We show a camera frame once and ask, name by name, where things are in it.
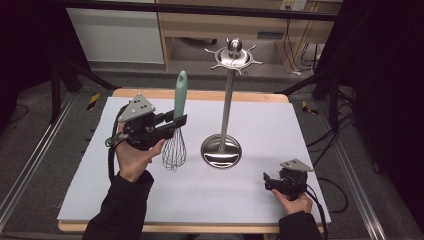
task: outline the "aluminum floor rail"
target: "aluminum floor rail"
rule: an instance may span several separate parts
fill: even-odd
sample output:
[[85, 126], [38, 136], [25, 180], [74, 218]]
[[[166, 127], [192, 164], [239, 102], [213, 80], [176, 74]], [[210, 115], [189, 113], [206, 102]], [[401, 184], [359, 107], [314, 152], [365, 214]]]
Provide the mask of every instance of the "aluminum floor rail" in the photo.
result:
[[[321, 101], [317, 102], [318, 109], [321, 113], [327, 113], [328, 109]], [[327, 125], [327, 128], [330, 130], [331, 125], [326, 116], [323, 116], [324, 122]], [[358, 206], [359, 212], [361, 213], [362, 219], [364, 220], [365, 227], [370, 234], [371, 239], [375, 240], [385, 240], [386, 235], [380, 224], [380, 221], [377, 218], [377, 215], [374, 212], [374, 208], [371, 205], [371, 202], [368, 199], [367, 194], [365, 193], [364, 188], [362, 187], [361, 182], [359, 181], [355, 170], [353, 169], [352, 164], [350, 163], [349, 157], [346, 154], [346, 151], [341, 143], [340, 139], [337, 140], [336, 151], [340, 166], [342, 167], [343, 173], [346, 177], [346, 181], [349, 185], [350, 190], [352, 191], [353, 198]]]
[[39, 141], [37, 147], [31, 154], [31, 157], [25, 164], [25, 167], [23, 168], [22, 172], [19, 174], [6, 198], [0, 205], [0, 232], [3, 231], [4, 226], [12, 215], [13, 210], [18, 204], [19, 199], [24, 193], [29, 182], [31, 181], [32, 176], [37, 170], [37, 167], [43, 159], [43, 156], [49, 148], [54, 136], [62, 125], [63, 120], [69, 112], [70, 106], [75, 98], [75, 95], [76, 93], [66, 94], [66, 97], [62, 104], [62, 112], [60, 113], [56, 121], [49, 125], [43, 137]]

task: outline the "whisk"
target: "whisk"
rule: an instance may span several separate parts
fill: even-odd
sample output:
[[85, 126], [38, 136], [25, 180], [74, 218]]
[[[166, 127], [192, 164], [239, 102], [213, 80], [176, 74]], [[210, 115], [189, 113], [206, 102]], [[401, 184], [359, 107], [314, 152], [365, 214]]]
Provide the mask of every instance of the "whisk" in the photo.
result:
[[[181, 71], [175, 86], [174, 120], [183, 116], [185, 100], [187, 97], [187, 73]], [[162, 150], [163, 166], [167, 170], [177, 171], [185, 163], [187, 156], [181, 127], [175, 129], [174, 137], [168, 139]]]

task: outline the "white wall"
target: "white wall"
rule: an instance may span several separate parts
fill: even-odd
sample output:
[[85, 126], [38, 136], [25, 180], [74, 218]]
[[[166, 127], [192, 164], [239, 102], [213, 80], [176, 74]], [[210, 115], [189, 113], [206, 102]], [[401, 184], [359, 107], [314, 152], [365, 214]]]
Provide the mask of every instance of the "white wall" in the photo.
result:
[[90, 9], [68, 9], [68, 13], [88, 61], [164, 63], [156, 13]]

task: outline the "hand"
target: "hand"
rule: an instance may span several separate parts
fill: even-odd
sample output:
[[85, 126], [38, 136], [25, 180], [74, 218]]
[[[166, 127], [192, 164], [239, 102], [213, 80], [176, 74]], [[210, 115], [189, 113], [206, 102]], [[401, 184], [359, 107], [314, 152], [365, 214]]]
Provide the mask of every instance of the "hand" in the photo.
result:
[[311, 213], [312, 200], [308, 198], [305, 193], [300, 194], [296, 200], [289, 201], [278, 190], [272, 189], [271, 191], [278, 201], [280, 201], [280, 203], [284, 206], [288, 215], [302, 211]]
[[[118, 125], [118, 131], [122, 132], [124, 124]], [[119, 175], [129, 182], [136, 182], [141, 174], [146, 170], [152, 158], [162, 152], [165, 139], [160, 140], [148, 151], [141, 151], [131, 147], [127, 141], [116, 145], [116, 156], [119, 164]]]

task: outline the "black sleeve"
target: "black sleeve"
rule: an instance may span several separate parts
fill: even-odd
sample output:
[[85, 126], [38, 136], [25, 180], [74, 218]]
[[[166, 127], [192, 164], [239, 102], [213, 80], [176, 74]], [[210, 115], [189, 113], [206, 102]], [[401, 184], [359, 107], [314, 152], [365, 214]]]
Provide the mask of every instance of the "black sleeve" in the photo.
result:
[[280, 240], [322, 240], [314, 217], [310, 213], [298, 212], [280, 219]]
[[90, 220], [83, 240], [138, 240], [146, 216], [153, 177], [144, 171], [136, 183], [117, 174], [103, 200], [100, 213]]

